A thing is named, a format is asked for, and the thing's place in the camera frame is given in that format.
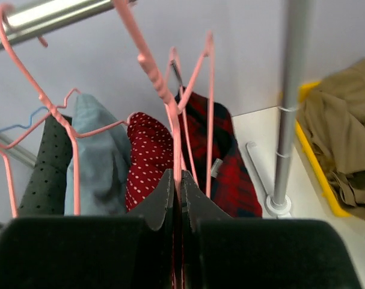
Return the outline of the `red polka dot skirt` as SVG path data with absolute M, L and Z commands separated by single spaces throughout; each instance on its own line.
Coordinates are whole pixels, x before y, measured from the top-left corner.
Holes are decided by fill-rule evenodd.
M 173 168 L 173 138 L 169 130 L 146 113 L 134 113 L 127 136 L 131 143 L 125 203 L 134 209 L 157 187 L 165 170 Z

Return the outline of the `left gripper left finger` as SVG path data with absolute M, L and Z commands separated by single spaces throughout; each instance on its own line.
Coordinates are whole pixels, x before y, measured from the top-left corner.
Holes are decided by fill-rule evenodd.
M 173 225 L 173 202 L 173 169 L 167 169 L 156 188 L 126 216 L 142 218 L 152 231 L 159 231 L 164 224 Z

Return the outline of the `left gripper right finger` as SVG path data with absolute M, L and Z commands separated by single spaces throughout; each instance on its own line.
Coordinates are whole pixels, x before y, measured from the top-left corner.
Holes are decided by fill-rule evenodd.
M 198 187 L 189 171 L 182 171 L 182 216 L 186 228 L 196 232 L 200 221 L 227 220 L 232 217 L 208 198 Z

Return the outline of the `red black plaid skirt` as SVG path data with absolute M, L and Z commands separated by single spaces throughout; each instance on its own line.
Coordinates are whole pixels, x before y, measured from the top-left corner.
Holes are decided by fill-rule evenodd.
M 231 115 L 220 103 L 214 104 L 214 137 L 210 198 L 232 217 L 261 217 L 253 182 L 245 167 L 236 140 Z

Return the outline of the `light grey-blue skirt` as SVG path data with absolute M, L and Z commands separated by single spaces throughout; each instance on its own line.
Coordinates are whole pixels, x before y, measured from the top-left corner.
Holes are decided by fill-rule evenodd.
M 72 127 L 86 133 L 117 119 L 92 95 L 78 95 Z M 91 137 L 77 139 L 80 168 L 81 214 L 126 213 L 125 193 L 130 168 L 130 141 L 124 124 Z

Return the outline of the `tan khaki skirt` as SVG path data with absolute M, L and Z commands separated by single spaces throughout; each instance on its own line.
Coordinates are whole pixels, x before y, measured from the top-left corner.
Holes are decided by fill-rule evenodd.
M 365 221 L 365 58 L 310 89 L 298 122 L 335 200 Z

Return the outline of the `pink hanger with plaid skirt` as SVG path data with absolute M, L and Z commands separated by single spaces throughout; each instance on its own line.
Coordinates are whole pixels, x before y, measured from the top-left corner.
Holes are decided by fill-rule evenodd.
M 137 57 L 140 66 L 147 74 L 152 82 L 154 89 L 162 99 L 167 108 L 168 118 L 171 123 L 173 133 L 173 178 L 174 178 L 174 200 L 173 200 L 173 269 L 174 269 L 174 287 L 184 288 L 183 284 L 183 250 L 182 250 L 182 198 L 180 185 L 182 181 L 182 150 L 181 135 L 178 119 L 179 109 L 175 102 L 174 96 L 171 94 L 166 82 L 157 67 L 157 64 L 150 52 L 147 43 L 138 28 L 138 25 L 129 9 L 127 1 L 114 1 L 115 9 L 119 13 L 127 31 L 129 32 L 133 42 L 135 43 L 139 55 Z

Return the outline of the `pink hanger with grey-blue skirt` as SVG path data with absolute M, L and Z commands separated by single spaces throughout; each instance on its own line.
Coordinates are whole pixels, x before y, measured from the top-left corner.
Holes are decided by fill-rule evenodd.
M 79 152 L 78 152 L 78 143 L 77 139 L 79 138 L 88 138 L 93 135 L 97 135 L 99 133 L 105 132 L 113 127 L 119 126 L 121 124 L 124 124 L 128 126 L 130 124 L 130 119 L 127 120 L 120 120 L 117 122 L 114 122 L 112 124 L 106 125 L 102 128 L 95 129 L 94 131 L 90 131 L 87 133 L 80 134 L 76 132 L 73 127 L 69 124 L 69 122 L 63 117 L 63 115 L 58 111 L 59 108 L 66 108 L 67 107 L 67 101 L 70 97 L 70 95 L 73 92 L 78 92 L 79 90 L 74 88 L 70 91 L 70 93 L 64 98 L 64 103 L 60 106 L 55 106 L 49 97 L 46 95 L 46 93 L 43 91 L 43 89 L 39 86 L 37 81 L 34 79 L 34 77 L 30 74 L 28 69 L 23 65 L 15 51 L 13 50 L 5 29 L 4 25 L 8 25 L 9 21 L 7 20 L 6 13 L 9 11 L 13 11 L 14 6 L 11 4 L 0 4 L 0 40 L 5 48 L 5 50 L 8 52 L 10 58 L 14 61 L 16 66 L 20 69 L 20 71 L 23 73 L 23 75 L 27 78 L 27 80 L 32 84 L 32 86 L 38 91 L 39 93 L 39 100 L 43 103 L 43 105 L 48 109 L 48 112 L 50 115 L 52 115 L 57 122 L 65 128 L 67 135 L 69 136 L 69 139 L 72 144 L 73 149 L 73 163 L 74 163 L 74 171 L 73 171 L 73 177 L 74 177 L 74 183 L 73 183 L 73 213 L 74 215 L 78 216 L 81 214 L 81 190 L 80 190 L 80 168 L 81 165 L 79 163 Z M 42 123 L 42 120 L 34 124 L 33 126 L 30 126 L 26 133 L 21 135 L 17 140 L 12 142 L 8 146 L 0 145 L 0 155 L 4 159 L 5 164 L 5 171 L 6 171 L 6 177 L 8 182 L 8 191 L 9 191 L 9 198 L 10 198 L 10 205 L 11 205 L 11 213 L 12 216 L 15 218 L 18 216 L 17 206 L 16 206 L 16 199 L 15 199 L 15 193 L 14 193 L 14 184 L 13 184 L 13 174 L 11 171 L 10 162 L 8 159 L 8 156 L 4 152 L 5 150 L 9 150 L 13 148 L 15 145 L 19 144 L 25 137 L 27 137 L 33 130 L 35 130 L 40 124 Z

